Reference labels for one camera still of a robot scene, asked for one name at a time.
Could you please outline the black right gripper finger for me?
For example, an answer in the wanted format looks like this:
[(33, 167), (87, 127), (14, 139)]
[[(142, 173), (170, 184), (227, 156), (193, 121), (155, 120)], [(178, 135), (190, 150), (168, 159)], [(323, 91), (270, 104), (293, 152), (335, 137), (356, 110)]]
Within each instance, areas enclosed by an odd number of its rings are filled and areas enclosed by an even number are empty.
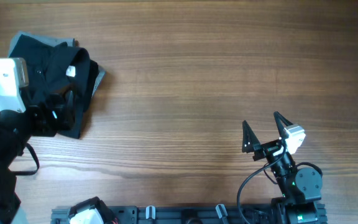
[(275, 111), (273, 113), (273, 117), (275, 119), (279, 135), (280, 135), (280, 137), (283, 137), (285, 135), (284, 134), (284, 128), (287, 127), (287, 126), (293, 125), (293, 123), (291, 121), (287, 120), (278, 111)]
[(261, 149), (260, 141), (257, 139), (255, 133), (249, 126), (248, 122), (242, 122), (243, 138), (242, 138), (242, 152), (250, 153)]

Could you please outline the black t-shirt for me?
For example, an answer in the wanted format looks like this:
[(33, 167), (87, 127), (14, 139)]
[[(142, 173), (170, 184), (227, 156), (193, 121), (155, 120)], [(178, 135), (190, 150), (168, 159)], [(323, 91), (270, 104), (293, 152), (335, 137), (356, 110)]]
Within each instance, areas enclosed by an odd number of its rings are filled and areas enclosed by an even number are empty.
[(23, 58), (27, 64), (30, 101), (44, 102), (52, 93), (75, 93), (75, 123), (70, 130), (58, 133), (79, 139), (83, 117), (90, 107), (98, 63), (90, 59), (83, 47), (70, 47), (63, 42), (54, 47), (36, 39), (20, 36), (11, 58)]

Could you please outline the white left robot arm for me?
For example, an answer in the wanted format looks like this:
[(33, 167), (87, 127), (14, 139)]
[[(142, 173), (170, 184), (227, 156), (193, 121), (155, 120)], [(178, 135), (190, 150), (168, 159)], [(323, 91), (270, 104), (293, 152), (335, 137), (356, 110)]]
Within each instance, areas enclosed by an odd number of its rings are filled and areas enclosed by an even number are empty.
[(24, 112), (0, 107), (0, 223), (11, 223), (21, 201), (15, 193), (17, 176), (34, 175), (36, 170), (12, 171), (9, 166), (25, 149), (38, 163), (34, 148), (28, 143), (32, 136), (53, 137), (60, 130), (69, 130), (75, 123), (72, 91), (51, 94), (46, 103), (30, 105)]

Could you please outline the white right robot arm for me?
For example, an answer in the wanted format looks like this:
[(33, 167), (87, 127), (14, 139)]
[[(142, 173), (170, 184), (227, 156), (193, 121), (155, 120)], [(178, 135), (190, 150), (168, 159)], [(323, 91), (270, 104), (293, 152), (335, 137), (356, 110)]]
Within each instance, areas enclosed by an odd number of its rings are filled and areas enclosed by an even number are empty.
[(260, 143), (247, 121), (242, 122), (242, 152), (253, 153), (253, 160), (266, 159), (267, 163), (249, 175), (240, 185), (236, 196), (236, 206), (243, 223), (251, 221), (246, 217), (246, 208), (241, 204), (241, 193), (248, 182), (270, 169), (275, 182), (282, 193), (279, 198), (273, 198), (269, 208), (272, 218), (277, 223), (322, 223), (320, 211), (324, 208), (318, 204), (323, 188), (323, 171), (310, 162), (296, 163), (292, 155), (302, 145), (306, 138), (305, 130), (299, 125), (287, 120), (278, 111), (273, 117), (279, 132), (279, 138)]

